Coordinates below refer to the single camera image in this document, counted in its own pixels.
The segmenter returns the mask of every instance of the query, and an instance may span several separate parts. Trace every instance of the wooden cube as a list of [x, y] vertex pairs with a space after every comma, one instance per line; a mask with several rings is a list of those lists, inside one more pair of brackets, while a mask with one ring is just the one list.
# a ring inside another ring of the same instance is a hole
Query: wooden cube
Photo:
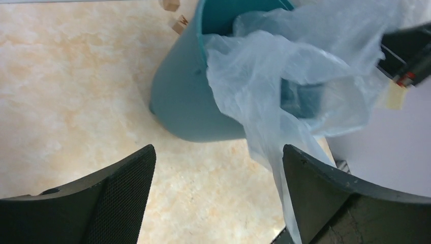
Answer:
[[174, 23], [174, 25], [172, 26], [172, 29], [178, 33], [178, 34], [182, 34], [182, 32], [184, 31], [184, 29], [187, 27], [187, 24], [189, 24], [189, 22], [186, 20], [186, 18], [181, 15], [177, 21]]
[[179, 0], [163, 0], [163, 8], [166, 11], [175, 12], [179, 8]]

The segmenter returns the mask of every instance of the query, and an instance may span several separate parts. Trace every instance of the trash can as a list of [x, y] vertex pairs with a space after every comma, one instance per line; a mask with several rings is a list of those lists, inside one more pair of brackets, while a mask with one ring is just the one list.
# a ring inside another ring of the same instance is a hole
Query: trash can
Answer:
[[241, 124], [223, 115], [206, 78], [202, 35], [232, 33], [233, 20], [249, 11], [292, 10], [287, 0], [201, 0], [195, 17], [160, 64], [150, 110], [175, 136], [194, 142], [245, 137]]

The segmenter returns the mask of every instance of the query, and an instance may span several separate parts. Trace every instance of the marble tile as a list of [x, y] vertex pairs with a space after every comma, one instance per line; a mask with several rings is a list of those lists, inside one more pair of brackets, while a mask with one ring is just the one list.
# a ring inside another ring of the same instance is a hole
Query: marble tile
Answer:
[[147, 108], [178, 37], [168, 23], [195, 4], [0, 5], [0, 198], [39, 194], [153, 144], [139, 243], [270, 243], [281, 204], [245, 141], [182, 141]]

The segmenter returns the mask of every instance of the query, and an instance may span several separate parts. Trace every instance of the translucent trash bag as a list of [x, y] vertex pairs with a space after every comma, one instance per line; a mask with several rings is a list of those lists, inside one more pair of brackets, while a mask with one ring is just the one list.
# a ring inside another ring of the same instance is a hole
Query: translucent trash bag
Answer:
[[215, 102], [244, 126], [251, 156], [272, 170], [296, 244], [283, 146], [335, 166], [316, 137], [367, 124], [389, 84], [376, 64], [383, 34], [400, 23], [398, 3], [321, 0], [291, 12], [250, 12], [234, 21], [232, 37], [204, 37]]

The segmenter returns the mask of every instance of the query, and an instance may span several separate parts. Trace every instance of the floor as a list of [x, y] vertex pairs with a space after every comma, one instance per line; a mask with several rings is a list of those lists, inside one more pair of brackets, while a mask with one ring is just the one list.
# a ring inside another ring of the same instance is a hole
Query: floor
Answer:
[[168, 23], [190, 19], [195, 4], [0, 5], [0, 198], [37, 195], [153, 144], [139, 243], [270, 243], [281, 204], [246, 142], [182, 141], [147, 108], [178, 37]]

